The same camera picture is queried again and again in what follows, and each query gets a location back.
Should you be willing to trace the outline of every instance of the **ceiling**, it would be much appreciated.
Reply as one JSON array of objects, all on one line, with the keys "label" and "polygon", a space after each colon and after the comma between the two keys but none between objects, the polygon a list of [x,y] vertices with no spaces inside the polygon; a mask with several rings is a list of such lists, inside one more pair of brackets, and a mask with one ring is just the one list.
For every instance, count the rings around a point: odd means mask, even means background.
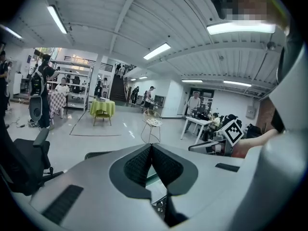
[{"label": "ceiling", "polygon": [[[47,5],[55,5],[67,35]],[[263,97],[276,86],[283,32],[276,28],[274,34],[209,35],[206,27],[220,22],[210,0],[28,0],[9,27],[23,36],[10,38],[22,47],[102,52],[142,71],[202,79],[196,86]],[[269,41],[276,43],[275,50],[265,50]],[[143,59],[165,42],[170,50]],[[253,85],[227,85],[223,80]]]}]

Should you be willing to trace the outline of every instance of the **metal shelving unit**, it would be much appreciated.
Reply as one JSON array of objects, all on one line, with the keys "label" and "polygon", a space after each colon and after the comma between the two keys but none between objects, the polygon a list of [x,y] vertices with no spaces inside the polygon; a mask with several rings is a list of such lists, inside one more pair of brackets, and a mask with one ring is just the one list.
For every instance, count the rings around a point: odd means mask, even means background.
[{"label": "metal shelving unit", "polygon": [[[93,69],[93,65],[89,65],[89,64],[83,64],[80,62],[74,62],[74,61],[57,61],[57,60],[51,60],[52,63],[52,67],[54,69],[56,69],[57,64],[62,65],[69,65],[69,66],[77,66],[77,67],[83,67],[89,70],[89,74],[85,75],[85,74],[79,74],[79,73],[73,73],[73,72],[66,72],[66,71],[59,71],[60,74],[65,74],[65,75],[70,75],[70,76],[81,76],[81,77],[87,77],[87,83],[88,85],[78,85],[78,84],[73,84],[73,83],[69,83],[68,86],[78,86],[80,88],[84,87],[85,91],[81,92],[81,93],[73,93],[73,92],[69,92],[68,96],[69,97],[74,97],[76,98],[76,100],[74,101],[73,99],[68,99],[68,107],[72,107],[72,108],[80,108],[83,109],[83,111],[86,111],[87,109],[87,105],[88,105],[88,98],[89,98],[89,84],[91,82],[91,78],[92,78],[92,69]],[[61,82],[59,81],[47,81],[47,83],[50,84],[60,84]]]}]

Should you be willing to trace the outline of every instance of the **staircase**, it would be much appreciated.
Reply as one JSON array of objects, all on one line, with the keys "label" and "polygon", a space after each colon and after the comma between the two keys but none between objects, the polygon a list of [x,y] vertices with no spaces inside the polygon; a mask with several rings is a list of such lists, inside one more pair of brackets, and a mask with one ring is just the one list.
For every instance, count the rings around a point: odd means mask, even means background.
[{"label": "staircase", "polygon": [[123,80],[118,75],[115,75],[114,80],[112,82],[110,100],[126,102],[124,83]]}]

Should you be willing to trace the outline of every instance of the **electrical box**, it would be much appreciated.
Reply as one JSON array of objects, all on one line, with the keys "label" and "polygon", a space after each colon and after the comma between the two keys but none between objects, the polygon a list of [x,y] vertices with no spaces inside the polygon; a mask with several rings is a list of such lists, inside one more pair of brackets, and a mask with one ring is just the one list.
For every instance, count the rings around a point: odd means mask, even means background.
[{"label": "electrical box", "polygon": [[247,112],[246,112],[246,117],[250,119],[254,119],[256,116],[257,109],[254,106],[248,106],[247,107]]}]

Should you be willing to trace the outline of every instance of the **table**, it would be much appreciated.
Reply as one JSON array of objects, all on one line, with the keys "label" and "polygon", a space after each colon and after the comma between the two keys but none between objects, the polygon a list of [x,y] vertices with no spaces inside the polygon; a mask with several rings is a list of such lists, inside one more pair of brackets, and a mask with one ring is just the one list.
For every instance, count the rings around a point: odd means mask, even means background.
[{"label": "table", "polygon": [[198,119],[196,119],[196,118],[192,118],[192,117],[187,116],[187,117],[186,117],[186,122],[185,122],[185,125],[184,125],[184,128],[183,128],[183,132],[182,132],[182,135],[181,135],[181,140],[183,139],[183,135],[184,135],[184,133],[185,133],[185,130],[186,130],[188,121],[192,121],[192,122],[194,122],[194,123],[196,124],[196,126],[194,127],[194,130],[193,130],[193,133],[196,131],[197,125],[198,125],[198,124],[201,125],[200,132],[199,132],[198,137],[197,137],[197,139],[196,139],[196,141],[195,141],[194,144],[197,144],[197,143],[198,143],[198,141],[199,141],[199,139],[200,139],[200,136],[201,136],[201,133],[202,133],[202,131],[203,131],[204,126],[207,126],[207,125],[209,125],[210,123],[213,122],[213,121],[198,120]]},{"label": "table", "polygon": [[97,117],[102,117],[103,119],[109,118],[110,125],[111,125],[110,118],[115,113],[115,110],[116,110],[115,107],[116,107],[116,104],[114,101],[101,102],[101,101],[93,100],[91,104],[91,109],[90,109],[90,115],[94,117],[93,126],[95,125],[95,120]]},{"label": "table", "polygon": [[48,104],[49,104],[49,116],[51,119],[54,117],[54,113],[58,112],[66,106],[66,98],[63,93],[57,91],[48,92]]}]

